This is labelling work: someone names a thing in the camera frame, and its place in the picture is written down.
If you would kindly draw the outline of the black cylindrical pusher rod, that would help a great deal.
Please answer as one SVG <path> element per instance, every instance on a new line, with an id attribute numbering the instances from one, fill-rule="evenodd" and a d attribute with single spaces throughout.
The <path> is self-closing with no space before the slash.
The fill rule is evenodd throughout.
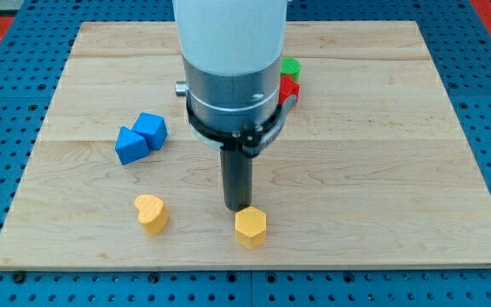
<path id="1" fill-rule="evenodd" d="M 241 211 L 251 205 L 252 159 L 231 148 L 220 153 L 223 198 L 231 211 Z"/>

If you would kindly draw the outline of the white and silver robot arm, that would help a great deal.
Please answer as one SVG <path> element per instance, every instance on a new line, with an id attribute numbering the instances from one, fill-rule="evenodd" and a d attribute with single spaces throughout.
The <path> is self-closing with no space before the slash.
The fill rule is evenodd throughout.
<path id="1" fill-rule="evenodd" d="M 174 0 L 188 121 L 220 153 L 223 199 L 251 205 L 252 160 L 280 134 L 296 98 L 280 101 L 287 0 Z"/>

